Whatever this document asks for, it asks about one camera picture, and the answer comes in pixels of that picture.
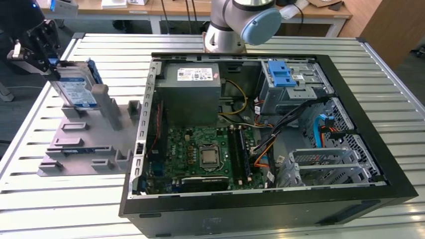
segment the ram slot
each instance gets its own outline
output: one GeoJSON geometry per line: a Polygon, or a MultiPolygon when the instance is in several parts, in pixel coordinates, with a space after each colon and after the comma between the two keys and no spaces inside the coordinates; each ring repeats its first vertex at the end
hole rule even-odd
{"type": "Polygon", "coordinates": [[[242,156],[242,162],[241,162],[241,167],[245,169],[245,176],[248,182],[252,180],[250,179],[250,169],[249,169],[249,155],[248,155],[248,149],[245,145],[245,138],[244,138],[244,133],[242,130],[238,129],[238,144],[240,144],[240,154],[242,156]]]}
{"type": "Polygon", "coordinates": [[[228,136],[228,145],[229,145],[229,155],[230,155],[230,164],[232,164],[232,174],[233,174],[233,181],[236,185],[241,185],[242,182],[248,180],[245,174],[245,162],[244,162],[244,155],[242,155],[242,144],[244,142],[240,141],[240,129],[238,128],[228,128],[226,131],[228,136]]]}

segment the chip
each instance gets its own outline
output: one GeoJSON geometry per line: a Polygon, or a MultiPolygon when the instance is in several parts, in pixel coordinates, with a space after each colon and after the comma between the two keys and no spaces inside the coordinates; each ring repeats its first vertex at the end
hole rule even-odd
{"type": "Polygon", "coordinates": [[[217,158],[214,156],[214,150],[204,150],[204,151],[201,151],[201,154],[202,154],[202,163],[204,164],[217,163],[217,158]]]}
{"type": "Polygon", "coordinates": [[[200,147],[200,167],[206,171],[213,171],[220,167],[220,149],[216,144],[200,147]]]}

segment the wooden desk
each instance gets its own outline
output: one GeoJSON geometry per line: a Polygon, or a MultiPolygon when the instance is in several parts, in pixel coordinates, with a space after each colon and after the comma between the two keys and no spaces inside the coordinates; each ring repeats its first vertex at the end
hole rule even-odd
{"type": "MultiPolygon", "coordinates": [[[[48,0],[37,0],[37,2],[47,18],[73,18],[69,16],[56,15],[49,10],[48,0]]],[[[126,8],[109,9],[101,9],[101,0],[76,0],[76,2],[79,3],[77,19],[149,20],[148,15],[150,14],[153,0],[149,0],[146,5],[128,4],[126,8]]]]}
{"type": "MultiPolygon", "coordinates": [[[[192,1],[189,0],[189,12],[193,13],[192,1]]],[[[209,16],[212,12],[212,0],[196,0],[194,6],[198,16],[209,16]]],[[[166,15],[188,15],[185,0],[164,0],[166,15]]],[[[302,10],[305,18],[352,18],[352,13],[345,7],[341,7],[338,11],[333,11],[326,7],[316,7],[312,4],[302,10]]],[[[150,14],[162,15],[161,0],[153,0],[150,14]]]]}
{"type": "MultiPolygon", "coordinates": [[[[160,21],[165,20],[161,0],[152,0],[152,8],[150,8],[150,26],[152,31],[160,31],[160,21]]],[[[209,15],[212,10],[212,0],[194,0],[196,12],[198,16],[198,21],[209,21],[209,15]]],[[[193,17],[193,7],[192,1],[189,0],[189,12],[193,17]]],[[[168,20],[188,20],[188,10],[186,10],[186,2],[185,0],[164,0],[165,11],[168,20]]],[[[348,19],[352,18],[352,13],[348,11],[345,7],[341,7],[340,11],[333,11],[328,9],[328,7],[316,7],[313,5],[306,6],[302,10],[304,13],[304,23],[305,24],[329,24],[329,30],[326,33],[326,37],[337,37],[344,26],[344,23],[348,19]]],[[[282,19],[282,23],[300,23],[301,22],[301,14],[296,15],[292,19],[282,19]]]]}
{"type": "MultiPolygon", "coordinates": [[[[149,0],[146,5],[132,5],[126,8],[101,9],[101,0],[76,0],[79,3],[77,19],[108,19],[108,20],[148,20],[150,21],[152,33],[161,34],[160,21],[165,20],[161,0],[149,0]]],[[[47,18],[69,19],[75,17],[56,15],[49,10],[48,0],[37,0],[47,18]]],[[[209,21],[210,0],[194,0],[198,21],[209,21]]],[[[185,0],[164,0],[168,20],[188,20],[185,0]]],[[[192,1],[189,1],[189,12],[193,17],[192,1]]],[[[345,7],[340,11],[329,10],[326,7],[309,5],[304,10],[305,24],[329,24],[326,37],[337,37],[345,20],[352,18],[352,14],[345,7]]],[[[282,19],[282,23],[300,23],[301,15],[292,19],[282,19]]]]}

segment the slotted metal table surface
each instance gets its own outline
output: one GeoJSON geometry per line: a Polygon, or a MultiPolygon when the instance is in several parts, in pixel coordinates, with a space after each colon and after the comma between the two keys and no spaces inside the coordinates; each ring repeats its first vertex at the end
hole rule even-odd
{"type": "MultiPolygon", "coordinates": [[[[87,34],[72,39],[63,59],[90,57],[109,95],[125,104],[144,97],[152,52],[201,51],[200,36],[87,34]]],[[[352,38],[276,37],[264,45],[248,46],[248,52],[332,57],[420,196],[345,225],[196,238],[424,238],[425,111],[368,44],[352,38]]],[[[63,117],[61,104],[48,83],[0,162],[0,236],[144,238],[128,220],[117,216],[124,175],[36,175],[63,117]]]]}

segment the blue drive bay latch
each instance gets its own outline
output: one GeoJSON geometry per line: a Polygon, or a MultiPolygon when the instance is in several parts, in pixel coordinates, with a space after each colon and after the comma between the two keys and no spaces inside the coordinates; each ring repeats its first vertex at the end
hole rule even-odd
{"type": "Polygon", "coordinates": [[[269,61],[268,70],[273,78],[274,87],[293,87],[297,85],[290,77],[290,69],[284,61],[269,61]]]}

